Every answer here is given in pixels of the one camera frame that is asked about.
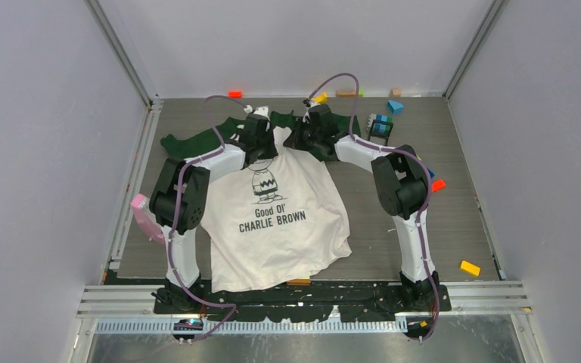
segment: red block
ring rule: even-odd
[[[431,185],[431,190],[435,193],[436,191],[444,188],[445,186],[446,186],[446,183],[442,179],[436,180]]]

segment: green cloth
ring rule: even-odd
[[[293,112],[290,113],[279,113],[277,111],[272,111],[270,120],[273,127],[288,127],[294,129],[297,120],[300,116],[294,116]],[[349,128],[350,116],[336,115],[333,113],[333,119],[337,124],[337,127],[341,131],[346,131]],[[219,133],[223,136],[224,140],[228,140],[231,136],[237,133],[237,126],[244,123],[243,120],[234,119],[229,117],[226,121],[217,126]],[[357,117],[353,123],[353,132],[356,135],[360,135],[359,124],[357,122]],[[178,140],[174,135],[168,134],[165,138],[161,139],[161,146],[166,149],[166,152],[170,157],[175,157],[178,159],[185,159],[188,157],[196,157],[200,154],[205,154],[211,150],[218,148],[220,145],[219,139],[212,129],[204,130],[191,138],[185,140]],[[320,161],[326,160],[336,160],[335,157],[325,157],[317,150],[311,150],[310,153]]]

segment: charlie brown graphic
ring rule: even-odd
[[[284,199],[277,194],[278,186],[275,176],[270,172],[268,167],[272,164],[273,159],[257,160],[255,163],[248,166],[248,169],[253,170],[253,194],[259,197],[256,204],[268,204],[275,200]]]

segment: pink object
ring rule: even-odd
[[[143,194],[135,195],[135,198],[130,203],[132,214],[135,216],[135,221],[139,228],[148,236],[149,240],[166,245],[166,238],[163,237],[161,227],[157,224],[154,214],[148,209],[150,199]]]

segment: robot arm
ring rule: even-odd
[[[427,211],[420,215],[426,251],[422,251],[415,220],[426,197],[427,179],[421,168],[407,157],[370,149],[356,142],[358,140],[361,140],[358,136],[341,138],[335,144],[337,158],[373,173],[377,196],[384,211],[391,215],[397,230],[399,249],[402,252],[400,278],[403,283],[417,284],[426,281],[424,264],[428,264],[431,274],[435,272],[433,262],[430,259],[427,261],[422,259],[422,256],[430,255],[426,229]],[[415,155],[415,151],[408,145],[399,148]],[[404,172],[406,176],[399,179],[397,172]]]
[[[409,295],[418,299],[432,290],[424,268],[428,267],[433,281],[438,285],[435,266],[430,258],[426,230],[427,211],[418,211],[427,196],[427,170],[402,154],[386,151],[383,147],[363,140],[347,132],[341,132],[332,120],[331,109],[326,104],[305,101],[306,115],[296,130],[288,137],[284,146],[298,150],[318,148],[324,155],[337,156],[338,160],[352,163],[373,173],[377,196],[384,211],[395,223],[402,252],[400,280]],[[415,151],[409,145],[398,147],[411,155]]]
[[[268,108],[258,107],[246,118],[231,144],[186,160],[168,158],[151,196],[150,211],[155,215],[164,236],[169,236],[175,214],[179,173],[184,165],[182,199],[172,243],[166,244],[166,254],[172,256],[183,284],[190,287],[199,277],[195,254],[195,233],[206,206],[208,185],[231,172],[241,170],[255,160],[277,156]],[[168,264],[166,278],[179,286],[172,266]]]

